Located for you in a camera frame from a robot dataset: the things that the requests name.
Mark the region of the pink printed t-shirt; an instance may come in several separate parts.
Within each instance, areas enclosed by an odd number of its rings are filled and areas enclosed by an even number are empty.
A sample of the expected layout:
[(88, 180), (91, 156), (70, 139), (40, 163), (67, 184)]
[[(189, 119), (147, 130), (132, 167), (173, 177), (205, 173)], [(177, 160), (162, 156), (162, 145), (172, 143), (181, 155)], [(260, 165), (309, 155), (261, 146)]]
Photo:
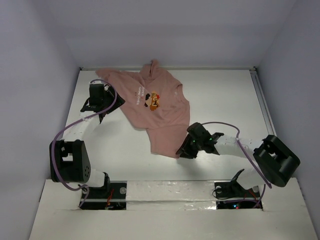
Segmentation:
[(125, 100), (120, 109), (134, 128), (146, 130), (151, 153), (178, 158), (190, 125), (183, 84), (156, 59), (139, 72), (103, 68), (96, 75)]

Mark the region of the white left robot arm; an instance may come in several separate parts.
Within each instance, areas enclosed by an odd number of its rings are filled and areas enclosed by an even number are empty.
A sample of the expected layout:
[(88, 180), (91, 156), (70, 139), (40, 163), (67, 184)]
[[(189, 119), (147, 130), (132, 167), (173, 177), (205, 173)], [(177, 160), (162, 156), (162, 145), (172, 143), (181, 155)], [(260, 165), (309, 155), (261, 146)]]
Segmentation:
[(125, 103), (109, 83), (89, 85), (89, 98), (79, 111), (79, 119), (61, 130), (49, 145), (50, 175), (53, 182), (62, 183), (71, 190), (86, 186), (97, 196), (110, 194), (109, 177), (91, 167), (85, 139), (102, 123), (104, 117)]

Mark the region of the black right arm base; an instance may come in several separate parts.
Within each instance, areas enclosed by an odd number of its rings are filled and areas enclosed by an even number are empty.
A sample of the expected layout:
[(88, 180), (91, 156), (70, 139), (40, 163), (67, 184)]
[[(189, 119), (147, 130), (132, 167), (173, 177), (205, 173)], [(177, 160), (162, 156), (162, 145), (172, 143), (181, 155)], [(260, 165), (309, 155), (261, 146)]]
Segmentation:
[(216, 199), (218, 210), (263, 209), (258, 186), (244, 189), (236, 181), (214, 183), (212, 196)]

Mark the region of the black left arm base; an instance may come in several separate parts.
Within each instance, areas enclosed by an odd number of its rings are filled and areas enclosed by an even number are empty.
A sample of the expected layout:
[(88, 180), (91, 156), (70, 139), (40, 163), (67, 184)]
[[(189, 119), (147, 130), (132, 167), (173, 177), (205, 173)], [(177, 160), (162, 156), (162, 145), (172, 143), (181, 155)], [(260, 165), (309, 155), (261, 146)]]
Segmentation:
[(81, 210), (126, 210), (127, 181), (111, 181), (107, 186), (90, 187)]

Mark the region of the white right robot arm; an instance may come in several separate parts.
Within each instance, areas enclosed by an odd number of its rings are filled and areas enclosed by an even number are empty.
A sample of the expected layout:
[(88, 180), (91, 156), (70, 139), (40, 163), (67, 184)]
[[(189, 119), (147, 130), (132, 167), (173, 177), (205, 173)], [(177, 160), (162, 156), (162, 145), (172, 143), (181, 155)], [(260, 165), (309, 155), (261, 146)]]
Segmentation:
[(242, 196), (255, 186), (283, 188), (301, 164), (300, 159), (275, 135), (252, 140), (241, 138), (239, 132), (236, 136), (222, 132), (211, 134), (202, 123), (196, 122), (187, 128), (187, 136), (176, 154), (195, 159), (199, 151), (249, 161), (252, 168), (239, 170), (230, 181), (230, 190), (235, 196)]

